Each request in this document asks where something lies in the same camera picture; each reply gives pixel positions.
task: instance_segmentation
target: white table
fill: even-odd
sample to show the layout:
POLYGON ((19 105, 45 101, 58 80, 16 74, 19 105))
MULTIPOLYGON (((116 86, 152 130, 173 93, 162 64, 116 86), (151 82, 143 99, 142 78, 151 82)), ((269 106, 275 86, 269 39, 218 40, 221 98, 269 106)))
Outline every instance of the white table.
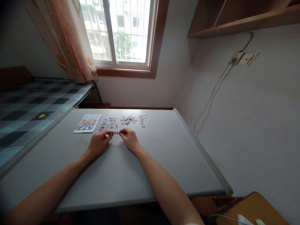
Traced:
MULTIPOLYGON (((140 144, 189 196, 231 194, 232 189, 176 109, 73 109, 0 181, 1 205, 7 212, 88 147, 105 117, 118 117, 119 131, 136 131, 140 144), (85 114, 102 114, 93 133, 73 133, 85 114), (146 114, 145 128, 139 115, 146 114), (138 121, 121 125, 122 116, 138 121)), ((78 178, 56 212, 155 201, 138 159, 115 135, 108 150, 78 178)))

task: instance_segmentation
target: tree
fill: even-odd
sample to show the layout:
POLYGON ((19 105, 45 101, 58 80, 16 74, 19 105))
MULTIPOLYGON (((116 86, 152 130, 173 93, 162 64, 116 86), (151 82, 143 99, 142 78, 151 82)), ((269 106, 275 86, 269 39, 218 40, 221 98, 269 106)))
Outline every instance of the tree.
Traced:
POLYGON ((131 37, 129 35, 125 35, 125 32, 123 30, 120 30, 119 33, 113 34, 113 42, 115 44, 117 60, 126 60, 134 57, 134 53, 131 50, 131 37))

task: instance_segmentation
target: bed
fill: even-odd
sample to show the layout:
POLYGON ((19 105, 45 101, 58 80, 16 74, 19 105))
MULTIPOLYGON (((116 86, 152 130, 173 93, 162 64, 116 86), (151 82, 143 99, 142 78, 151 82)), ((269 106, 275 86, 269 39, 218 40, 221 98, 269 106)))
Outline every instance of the bed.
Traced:
POLYGON ((96 84, 33 78, 26 68, 10 69, 0 70, 0 177, 91 91, 101 100, 96 84))

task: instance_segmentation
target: orange curtain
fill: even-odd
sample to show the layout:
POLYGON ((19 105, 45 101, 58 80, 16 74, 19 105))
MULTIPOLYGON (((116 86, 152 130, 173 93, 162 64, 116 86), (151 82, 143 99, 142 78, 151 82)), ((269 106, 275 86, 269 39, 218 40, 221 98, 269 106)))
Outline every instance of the orange curtain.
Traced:
POLYGON ((23 0, 64 79, 97 78, 79 0, 23 0))

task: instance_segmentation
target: plaid bed sheet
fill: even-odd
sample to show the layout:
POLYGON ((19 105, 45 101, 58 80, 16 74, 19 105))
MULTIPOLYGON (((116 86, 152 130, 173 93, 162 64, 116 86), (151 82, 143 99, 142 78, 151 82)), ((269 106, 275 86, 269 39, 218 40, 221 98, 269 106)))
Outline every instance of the plaid bed sheet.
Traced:
POLYGON ((0 93, 0 168, 92 87, 71 81, 34 79, 0 93))

